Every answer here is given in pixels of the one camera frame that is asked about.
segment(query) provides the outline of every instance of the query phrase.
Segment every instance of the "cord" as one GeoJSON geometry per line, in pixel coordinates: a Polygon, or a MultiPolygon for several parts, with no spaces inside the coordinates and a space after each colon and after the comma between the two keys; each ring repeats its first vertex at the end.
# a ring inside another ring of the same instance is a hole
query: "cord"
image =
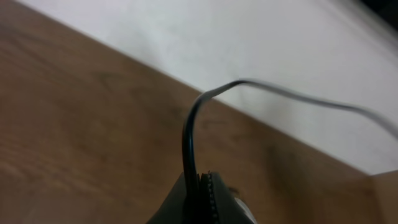
{"type": "Polygon", "coordinates": [[[373,120],[375,123],[380,125],[380,127],[385,129],[388,133],[390,133],[394,138],[398,140],[398,127],[394,123],[390,122],[385,116],[373,110],[363,108],[360,106],[334,102],[330,100],[323,100],[321,98],[304,95],[296,91],[290,90],[288,88],[284,88],[282,86],[278,86],[269,82],[260,82],[257,80],[249,80],[249,79],[235,80],[231,83],[215,88],[214,90],[209,90],[202,93],[195,100],[188,114],[188,117],[185,120],[182,131],[182,159],[183,159],[185,186],[187,188],[187,197],[189,198],[196,198],[199,192],[199,178],[195,166],[195,157],[193,154],[193,128],[195,124],[195,117],[200,109],[200,106],[204,104],[206,101],[238,85],[251,85],[253,87],[267,90],[277,95],[291,98],[293,100],[310,103],[318,106],[324,106],[328,108],[351,111],[363,115],[373,120]]]}

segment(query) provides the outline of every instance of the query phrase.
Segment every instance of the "cable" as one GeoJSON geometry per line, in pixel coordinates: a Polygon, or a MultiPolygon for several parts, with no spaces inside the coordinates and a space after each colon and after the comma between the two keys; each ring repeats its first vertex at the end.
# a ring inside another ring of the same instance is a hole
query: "cable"
{"type": "Polygon", "coordinates": [[[195,117],[200,109],[200,106],[203,103],[237,85],[251,85],[253,87],[267,90],[277,95],[291,98],[293,100],[302,101],[305,103],[310,103],[318,106],[324,106],[328,108],[351,111],[363,115],[373,120],[375,123],[380,125],[380,127],[384,128],[388,133],[390,133],[394,138],[398,140],[398,127],[394,123],[390,122],[385,116],[370,109],[355,105],[349,105],[346,103],[339,103],[330,100],[323,100],[321,98],[316,98],[312,96],[307,96],[269,82],[260,82],[248,79],[236,80],[221,87],[215,88],[214,90],[202,93],[195,100],[188,114],[188,117],[185,120],[182,131],[182,159],[183,159],[185,186],[187,188],[187,197],[189,198],[195,198],[198,195],[199,191],[199,180],[198,180],[197,169],[195,166],[195,157],[193,154],[193,128],[195,123],[195,117]]]}

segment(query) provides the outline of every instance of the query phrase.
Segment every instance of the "wooden floor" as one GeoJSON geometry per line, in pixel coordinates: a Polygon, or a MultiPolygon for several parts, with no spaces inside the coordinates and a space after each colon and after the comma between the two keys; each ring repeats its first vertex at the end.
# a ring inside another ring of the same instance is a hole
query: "wooden floor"
{"type": "MultiPolygon", "coordinates": [[[[0,3],[0,223],[145,223],[182,171],[199,92],[14,2],[0,3]]],[[[199,172],[259,223],[380,224],[371,179],[219,102],[199,172]]]]}

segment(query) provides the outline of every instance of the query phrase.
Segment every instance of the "curved cable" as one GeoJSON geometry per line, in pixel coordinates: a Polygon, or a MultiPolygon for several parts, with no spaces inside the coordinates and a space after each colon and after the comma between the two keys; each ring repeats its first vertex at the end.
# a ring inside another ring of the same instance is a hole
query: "curved cable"
{"type": "Polygon", "coordinates": [[[394,138],[398,140],[398,127],[389,121],[385,116],[375,112],[373,110],[363,108],[360,106],[350,105],[346,103],[334,102],[330,100],[323,100],[321,98],[316,98],[308,95],[298,93],[296,91],[278,86],[269,82],[260,82],[256,80],[241,79],[236,80],[221,87],[215,88],[214,90],[209,90],[202,93],[194,102],[188,117],[185,120],[183,131],[182,131],[182,159],[183,159],[183,169],[185,176],[185,186],[187,188],[187,197],[195,198],[199,191],[199,180],[198,174],[195,166],[195,157],[193,154],[193,128],[195,123],[195,117],[200,109],[200,106],[206,101],[212,99],[230,88],[237,85],[251,85],[256,88],[270,91],[277,95],[285,96],[293,100],[310,103],[313,105],[324,106],[328,108],[334,108],[338,110],[351,111],[360,115],[363,115],[375,123],[380,125],[388,133],[390,133],[394,138]]]}

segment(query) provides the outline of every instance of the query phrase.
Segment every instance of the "brown wooden surface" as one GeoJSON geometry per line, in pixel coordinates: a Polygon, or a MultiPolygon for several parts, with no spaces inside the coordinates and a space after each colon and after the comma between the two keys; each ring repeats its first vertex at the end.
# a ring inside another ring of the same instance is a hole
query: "brown wooden surface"
{"type": "Polygon", "coordinates": [[[398,223],[398,171],[372,176],[386,224],[398,223]]]}
{"type": "MultiPolygon", "coordinates": [[[[182,171],[198,92],[14,2],[0,5],[0,223],[145,223],[182,171]]],[[[259,223],[382,223],[369,177],[221,103],[199,172],[259,223]]]]}

